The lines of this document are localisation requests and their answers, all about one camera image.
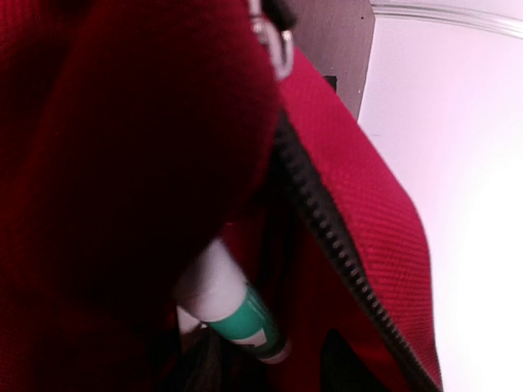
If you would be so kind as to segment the white green glue stick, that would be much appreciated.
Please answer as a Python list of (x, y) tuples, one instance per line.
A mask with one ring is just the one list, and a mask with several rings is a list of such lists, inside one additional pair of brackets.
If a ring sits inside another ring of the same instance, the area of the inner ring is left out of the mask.
[(289, 356), (288, 338), (221, 239), (187, 268), (174, 297), (193, 319), (263, 363), (282, 363)]

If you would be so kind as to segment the red backpack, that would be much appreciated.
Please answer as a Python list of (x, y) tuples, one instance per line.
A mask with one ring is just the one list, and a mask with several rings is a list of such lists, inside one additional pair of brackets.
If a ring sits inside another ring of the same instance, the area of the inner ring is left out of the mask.
[[(282, 1), (1, 4), (4, 391), (440, 391), (410, 197)], [(174, 289), (221, 239), (290, 354)]]

